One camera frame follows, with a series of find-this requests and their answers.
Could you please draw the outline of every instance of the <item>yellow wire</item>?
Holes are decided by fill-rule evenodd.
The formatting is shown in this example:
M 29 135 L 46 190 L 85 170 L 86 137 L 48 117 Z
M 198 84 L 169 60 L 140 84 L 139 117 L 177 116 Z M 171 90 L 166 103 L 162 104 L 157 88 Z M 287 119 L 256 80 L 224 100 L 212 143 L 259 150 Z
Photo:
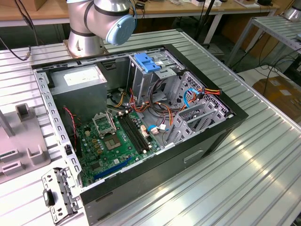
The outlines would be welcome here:
M 213 91 L 213 92 L 218 92 L 219 90 L 215 90 L 215 89 L 205 89 L 205 90 L 208 90 L 208 91 Z
M 121 99 L 120 99 L 119 104 L 115 105 L 114 107 L 120 107 L 122 105 L 123 96 L 124 96 L 124 94 L 121 95 Z

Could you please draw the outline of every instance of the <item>expansion slot bracket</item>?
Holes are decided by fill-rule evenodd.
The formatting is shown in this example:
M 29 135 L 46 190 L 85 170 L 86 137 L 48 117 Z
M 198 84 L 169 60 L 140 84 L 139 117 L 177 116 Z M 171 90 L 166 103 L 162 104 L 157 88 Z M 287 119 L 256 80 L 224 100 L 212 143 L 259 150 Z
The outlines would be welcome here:
M 72 197 L 70 188 L 75 186 L 69 168 L 53 168 L 42 176 L 44 201 L 50 207 L 50 213 L 55 225 L 77 214 L 79 197 Z

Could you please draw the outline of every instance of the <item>red cable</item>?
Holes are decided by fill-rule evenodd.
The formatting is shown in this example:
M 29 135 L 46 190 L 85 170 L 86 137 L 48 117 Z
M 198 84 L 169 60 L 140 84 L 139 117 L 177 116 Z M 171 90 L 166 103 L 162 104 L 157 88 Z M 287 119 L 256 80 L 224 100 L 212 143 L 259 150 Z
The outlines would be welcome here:
M 75 129 L 74 118 L 73 118 L 73 115 L 72 115 L 71 111 L 69 111 L 68 108 L 63 107 L 63 109 L 66 110 L 66 111 L 69 113 L 69 115 L 70 115 L 70 117 L 71 117 L 71 120 L 72 120 L 72 124 L 73 124 L 73 132 L 74 132 L 74 149 L 76 149 L 76 129 Z

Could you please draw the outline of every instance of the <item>blue drive bay latch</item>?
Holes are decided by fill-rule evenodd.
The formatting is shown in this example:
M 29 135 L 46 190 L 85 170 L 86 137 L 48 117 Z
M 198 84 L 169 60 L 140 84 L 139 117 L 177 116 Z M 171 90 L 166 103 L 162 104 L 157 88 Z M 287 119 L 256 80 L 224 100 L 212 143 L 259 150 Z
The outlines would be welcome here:
M 144 68 L 146 73 L 161 70 L 161 67 L 156 65 L 152 58 L 150 58 L 146 53 L 135 54 L 134 57 L 138 64 Z

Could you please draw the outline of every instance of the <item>open computer tower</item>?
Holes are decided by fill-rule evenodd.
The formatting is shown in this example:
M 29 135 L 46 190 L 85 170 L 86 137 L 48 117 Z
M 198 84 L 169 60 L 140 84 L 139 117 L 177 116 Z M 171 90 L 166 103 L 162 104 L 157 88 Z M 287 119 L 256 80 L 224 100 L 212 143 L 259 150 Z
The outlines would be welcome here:
M 90 225 L 215 151 L 247 114 L 172 45 L 35 65 L 64 168 L 42 177 L 55 224 Z

